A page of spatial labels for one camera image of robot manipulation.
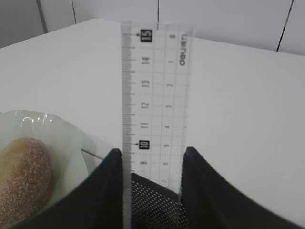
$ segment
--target ruler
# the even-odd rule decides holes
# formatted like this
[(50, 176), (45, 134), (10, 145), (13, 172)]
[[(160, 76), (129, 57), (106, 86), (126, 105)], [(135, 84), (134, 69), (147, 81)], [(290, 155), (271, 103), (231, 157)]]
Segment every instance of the ruler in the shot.
[(122, 24), (124, 225), (131, 223), (131, 173), (180, 193), (192, 29)]

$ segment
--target white cabinet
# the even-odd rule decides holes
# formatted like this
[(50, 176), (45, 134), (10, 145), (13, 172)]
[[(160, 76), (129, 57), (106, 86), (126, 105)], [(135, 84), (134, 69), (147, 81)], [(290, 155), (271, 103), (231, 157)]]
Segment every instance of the white cabinet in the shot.
[(75, 24), (72, 0), (41, 0), (48, 31)]
[(100, 18), (110, 21), (157, 21), (157, 0), (74, 0), (77, 23)]
[(0, 0), (0, 48), (41, 34), (36, 0)]
[(160, 0), (160, 21), (191, 24), (195, 36), (276, 50), (291, 0)]
[(305, 55), (305, 1), (295, 0), (282, 38), (280, 52)]

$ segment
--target white plate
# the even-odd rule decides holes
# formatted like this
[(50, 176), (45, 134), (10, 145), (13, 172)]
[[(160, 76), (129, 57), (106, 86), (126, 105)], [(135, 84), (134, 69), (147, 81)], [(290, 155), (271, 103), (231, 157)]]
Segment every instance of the white plate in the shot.
[(81, 155), (86, 135), (79, 128), (52, 114), (23, 110), (0, 114), (0, 152), (21, 137), (43, 141), (51, 153), (55, 188), (43, 210), (69, 194), (88, 176)]

